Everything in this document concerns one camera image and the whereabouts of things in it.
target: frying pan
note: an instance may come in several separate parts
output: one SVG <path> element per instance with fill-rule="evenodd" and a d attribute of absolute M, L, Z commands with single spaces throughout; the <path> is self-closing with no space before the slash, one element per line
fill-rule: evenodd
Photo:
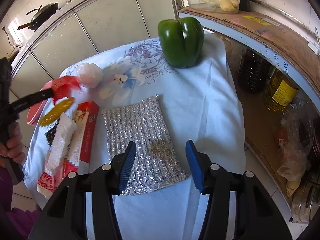
<path fill-rule="evenodd" d="M 44 22 L 49 19 L 58 9 L 58 3 L 49 3 L 46 6 L 37 9 L 33 9 L 27 13 L 27 15 L 31 12 L 37 11 L 37 13 L 31 19 L 31 22 L 21 25 L 17 28 L 21 30 L 23 28 L 29 27 L 29 29 L 36 31 Z"/>

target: white tablecloth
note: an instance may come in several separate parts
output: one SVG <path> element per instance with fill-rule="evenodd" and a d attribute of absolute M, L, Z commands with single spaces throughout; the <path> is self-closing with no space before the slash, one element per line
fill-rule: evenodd
<path fill-rule="evenodd" d="M 224 43 L 214 35 L 206 34 L 203 59 L 198 66 L 173 69 L 163 58 L 159 40 L 155 38 L 87 58 L 67 68 L 61 76 L 76 75 L 76 66 L 83 62 L 95 63 L 102 68 L 104 77 L 97 88 L 73 93 L 78 103 L 94 100 L 100 106 L 100 112 L 108 107 L 129 105 L 155 94 L 161 95 L 160 107 L 177 158 L 185 171 L 190 173 L 185 143 L 192 139 L 197 150 L 209 155 L 213 163 L 228 171 L 243 173 L 243 111 L 225 55 Z M 124 77 L 121 75 L 127 77 L 125 82 L 120 82 L 119 79 Z M 101 89 L 106 99 L 100 98 Z M 48 100 L 42 115 L 52 107 L 52 100 Z M 67 114 L 71 115 L 75 108 L 73 106 Z M 36 127 L 24 165 L 25 184 L 40 206 L 45 201 L 36 192 L 36 182 L 44 169 L 44 159 L 49 149 L 44 135 L 46 129 Z M 94 132 L 90 172 L 104 163 L 109 163 L 109 158 L 100 113 Z M 145 195 L 114 197 L 124 240 L 198 239 L 207 201 L 208 195 L 200 195 L 191 178 Z M 89 239 L 94 239 L 89 193 L 86 216 Z M 232 235 L 230 228 L 228 238 L 231 239 Z"/>

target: cardboard shelf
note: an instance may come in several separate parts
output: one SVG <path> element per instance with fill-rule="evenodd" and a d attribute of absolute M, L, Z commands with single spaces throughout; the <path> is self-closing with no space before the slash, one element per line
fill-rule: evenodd
<path fill-rule="evenodd" d="M 280 167 L 279 147 L 274 141 L 274 133 L 279 127 L 280 114 L 267 110 L 262 94 L 249 94 L 236 86 L 238 98 L 243 107 L 245 140 L 267 168 L 278 185 L 287 203 L 287 180 L 277 173 Z"/>
<path fill-rule="evenodd" d="M 320 60 L 308 42 L 295 31 L 257 12 L 219 14 L 190 7 L 179 16 L 193 16 L 203 27 L 222 33 L 260 53 L 288 74 L 310 97 L 320 112 Z"/>

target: yellow label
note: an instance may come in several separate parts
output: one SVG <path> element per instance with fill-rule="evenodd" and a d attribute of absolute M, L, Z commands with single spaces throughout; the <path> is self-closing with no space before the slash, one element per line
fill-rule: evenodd
<path fill-rule="evenodd" d="M 291 100 L 298 93 L 298 91 L 299 89 L 294 89 L 290 87 L 283 80 L 272 98 L 278 104 L 281 104 L 281 106 L 287 106 L 288 104 L 290 104 Z"/>
<path fill-rule="evenodd" d="M 267 23 L 267 22 L 265 22 L 265 21 L 263 21 L 263 20 L 260 20 L 260 19 L 258 19 L 258 18 L 256 18 L 256 17 L 253 17 L 253 16 L 244 16 L 244 18 L 247 18 L 247 19 L 249 19 L 249 20 L 252 20 L 252 21 L 261 23 L 261 24 L 263 24 L 263 25 L 265 25 L 265 26 L 270 25 L 270 23 Z"/>

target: purple clothing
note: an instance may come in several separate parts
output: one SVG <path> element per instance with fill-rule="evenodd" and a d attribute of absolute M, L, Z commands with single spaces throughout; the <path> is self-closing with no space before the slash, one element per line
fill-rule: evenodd
<path fill-rule="evenodd" d="M 0 167 L 0 192 L 0 203 L 6 211 L 8 218 L 18 232 L 27 239 L 40 212 L 30 212 L 28 210 L 24 212 L 19 208 L 11 209 L 13 184 L 7 169 L 2 167 Z"/>

